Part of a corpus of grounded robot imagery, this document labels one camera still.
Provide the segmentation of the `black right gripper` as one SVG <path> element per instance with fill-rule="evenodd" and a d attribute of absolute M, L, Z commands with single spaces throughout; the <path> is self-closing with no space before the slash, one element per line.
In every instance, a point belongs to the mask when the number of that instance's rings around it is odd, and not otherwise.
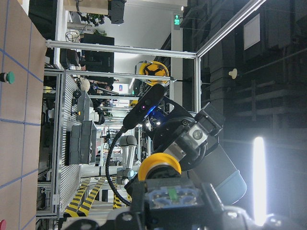
<path fill-rule="evenodd" d="M 238 189 L 240 172 L 218 141 L 225 118 L 211 103 L 191 114 L 177 103 L 168 115 L 155 111 L 162 124 L 155 130 L 153 149 L 174 156 L 195 184 L 215 189 Z"/>

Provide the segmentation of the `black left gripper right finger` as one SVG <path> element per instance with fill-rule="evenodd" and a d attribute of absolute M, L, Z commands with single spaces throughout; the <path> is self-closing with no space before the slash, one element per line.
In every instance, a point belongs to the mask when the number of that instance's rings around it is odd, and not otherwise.
<path fill-rule="evenodd" d="M 239 207 L 225 206 L 210 183 L 201 184 L 204 215 L 201 228 L 204 230 L 253 230 L 254 222 L 246 211 Z"/>

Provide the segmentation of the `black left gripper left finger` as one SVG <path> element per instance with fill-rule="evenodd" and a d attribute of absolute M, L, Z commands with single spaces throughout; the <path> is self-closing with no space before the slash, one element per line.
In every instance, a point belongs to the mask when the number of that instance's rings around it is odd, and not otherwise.
<path fill-rule="evenodd" d="M 133 184 L 132 202 L 129 207 L 114 210 L 105 223 L 106 230 L 152 230 L 153 217 L 146 194 L 152 189 L 153 179 Z"/>

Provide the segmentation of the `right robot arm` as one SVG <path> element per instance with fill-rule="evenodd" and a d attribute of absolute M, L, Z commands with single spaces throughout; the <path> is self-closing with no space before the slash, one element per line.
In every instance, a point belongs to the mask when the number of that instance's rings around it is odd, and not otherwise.
<path fill-rule="evenodd" d="M 161 122 L 153 132 L 154 153 L 176 158 L 197 186 L 211 183 L 224 204 L 241 199 L 247 185 L 218 141 L 225 122 L 223 115 L 210 103 L 194 113 L 167 97 L 163 100 L 174 109 L 167 114 L 156 108 L 149 115 Z"/>

